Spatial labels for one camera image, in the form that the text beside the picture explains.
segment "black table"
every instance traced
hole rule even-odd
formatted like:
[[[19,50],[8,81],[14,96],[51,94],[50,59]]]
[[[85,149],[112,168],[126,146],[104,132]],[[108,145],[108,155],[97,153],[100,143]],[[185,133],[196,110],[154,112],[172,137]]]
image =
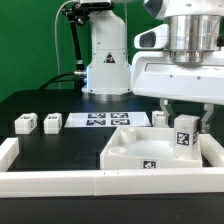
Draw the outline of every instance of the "black table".
[[[203,105],[175,102],[176,114],[201,116]],[[133,97],[102,103],[82,99],[72,90],[21,91],[0,103],[0,143],[18,137],[20,154],[9,172],[99,169],[99,155],[115,128],[62,128],[45,135],[47,114],[60,112],[63,125],[71,112],[125,112],[160,110],[159,100]],[[36,113],[38,126],[30,135],[15,135],[14,120]],[[216,110],[211,133],[222,141],[223,108]],[[0,199],[0,223],[222,223],[223,193],[164,194],[103,197]]]

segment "metal cylinder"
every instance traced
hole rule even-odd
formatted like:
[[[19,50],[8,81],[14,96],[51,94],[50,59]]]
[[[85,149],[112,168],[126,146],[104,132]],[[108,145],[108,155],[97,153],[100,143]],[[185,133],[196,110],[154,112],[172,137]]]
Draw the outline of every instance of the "metal cylinder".
[[[169,25],[171,61],[176,63],[202,63],[205,51],[219,50],[221,16],[186,15],[165,19]]]

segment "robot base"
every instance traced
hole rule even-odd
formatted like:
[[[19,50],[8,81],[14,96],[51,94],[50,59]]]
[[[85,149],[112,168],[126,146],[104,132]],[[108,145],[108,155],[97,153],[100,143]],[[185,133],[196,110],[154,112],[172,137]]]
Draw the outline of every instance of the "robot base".
[[[134,94],[132,91],[127,91],[123,93],[111,93],[111,94],[98,94],[98,93],[91,93],[87,90],[86,87],[82,89],[82,96],[86,99],[97,100],[102,102],[114,102],[114,101],[122,101],[133,97]]]

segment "triangular warning sticker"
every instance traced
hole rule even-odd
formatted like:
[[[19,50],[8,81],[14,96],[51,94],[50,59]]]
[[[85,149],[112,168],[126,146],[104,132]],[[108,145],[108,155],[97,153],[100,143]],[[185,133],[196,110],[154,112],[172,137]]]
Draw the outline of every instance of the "triangular warning sticker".
[[[104,63],[115,63],[114,58],[110,52],[107,55],[106,59],[104,60]]]

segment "printed marker sheet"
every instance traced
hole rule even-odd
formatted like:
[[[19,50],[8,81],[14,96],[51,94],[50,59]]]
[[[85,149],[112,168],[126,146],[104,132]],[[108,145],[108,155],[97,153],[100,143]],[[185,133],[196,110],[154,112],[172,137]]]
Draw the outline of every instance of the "printed marker sheet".
[[[151,126],[145,112],[71,113],[65,128]]]

